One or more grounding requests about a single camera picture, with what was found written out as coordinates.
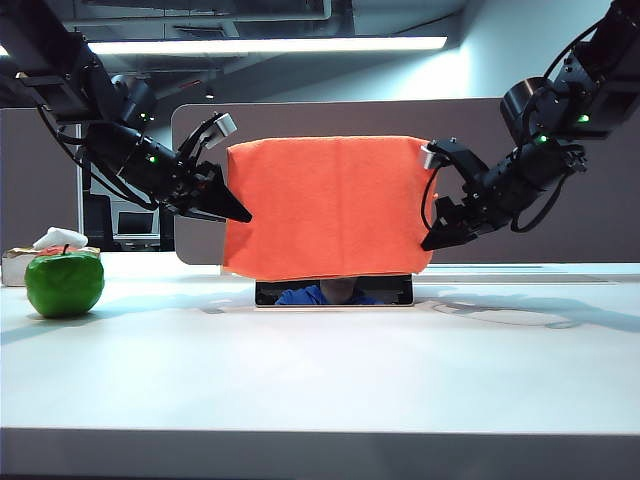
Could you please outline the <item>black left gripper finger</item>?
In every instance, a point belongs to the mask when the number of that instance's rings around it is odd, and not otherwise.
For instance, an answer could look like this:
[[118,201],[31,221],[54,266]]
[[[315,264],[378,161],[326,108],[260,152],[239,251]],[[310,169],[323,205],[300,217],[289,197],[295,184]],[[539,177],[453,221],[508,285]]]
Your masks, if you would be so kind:
[[227,187],[220,167],[202,167],[197,172],[197,209],[218,217],[248,223],[252,214]]
[[219,205],[181,203],[175,204],[175,209],[179,216],[214,222],[225,222],[233,214],[233,210]]

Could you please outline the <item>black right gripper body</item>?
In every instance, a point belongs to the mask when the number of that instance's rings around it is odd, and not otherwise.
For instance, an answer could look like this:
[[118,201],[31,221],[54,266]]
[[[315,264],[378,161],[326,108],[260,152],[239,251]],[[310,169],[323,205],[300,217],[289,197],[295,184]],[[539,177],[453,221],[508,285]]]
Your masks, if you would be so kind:
[[500,229],[500,217],[495,203],[489,197],[467,196],[461,203],[448,197],[439,197],[436,202],[434,232],[438,235],[468,237],[483,235]]

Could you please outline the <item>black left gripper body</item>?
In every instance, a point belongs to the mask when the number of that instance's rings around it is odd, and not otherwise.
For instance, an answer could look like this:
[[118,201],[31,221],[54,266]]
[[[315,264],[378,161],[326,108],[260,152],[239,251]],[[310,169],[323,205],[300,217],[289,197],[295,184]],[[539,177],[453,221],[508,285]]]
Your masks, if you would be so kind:
[[181,203],[193,203],[197,204],[198,197],[198,179],[197,172],[202,167],[220,167],[218,164],[213,164],[208,161],[205,161],[195,167],[195,170],[188,174],[182,182],[178,184],[177,190],[170,197],[170,202],[167,204],[168,210],[174,214],[176,214],[175,204]]

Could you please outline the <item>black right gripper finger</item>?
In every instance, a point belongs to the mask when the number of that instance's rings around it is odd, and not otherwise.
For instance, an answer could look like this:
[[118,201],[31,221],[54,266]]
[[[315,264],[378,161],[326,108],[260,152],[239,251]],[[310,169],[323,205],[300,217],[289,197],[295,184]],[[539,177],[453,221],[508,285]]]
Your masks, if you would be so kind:
[[436,235],[435,249],[444,249],[465,245],[478,238],[476,233],[461,231],[439,231]]
[[425,251],[439,250],[463,244],[463,225],[455,217],[438,216],[421,243]]

